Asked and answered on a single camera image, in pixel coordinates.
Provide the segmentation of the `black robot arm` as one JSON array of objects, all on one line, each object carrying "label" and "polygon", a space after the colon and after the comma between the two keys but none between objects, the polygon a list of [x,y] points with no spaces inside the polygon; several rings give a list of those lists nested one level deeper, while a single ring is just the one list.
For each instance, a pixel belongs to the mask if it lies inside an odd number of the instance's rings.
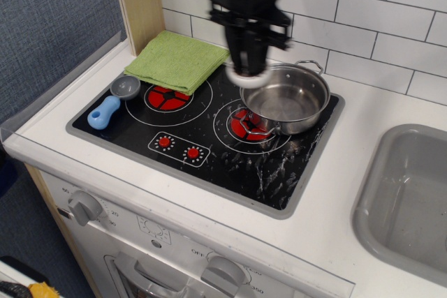
[{"label": "black robot arm", "polygon": [[287,48],[291,18],[277,7],[277,0],[210,1],[210,19],[224,28],[236,75],[260,75],[268,48]]}]

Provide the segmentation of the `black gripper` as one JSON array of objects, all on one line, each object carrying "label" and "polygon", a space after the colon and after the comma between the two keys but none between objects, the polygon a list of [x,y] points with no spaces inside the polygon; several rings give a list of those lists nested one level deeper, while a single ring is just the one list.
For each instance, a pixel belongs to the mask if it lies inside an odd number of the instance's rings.
[{"label": "black gripper", "polygon": [[291,19],[277,7],[277,0],[210,0],[210,19],[225,29],[233,68],[243,73],[243,39],[249,37],[249,74],[265,70],[268,47],[288,47]]}]

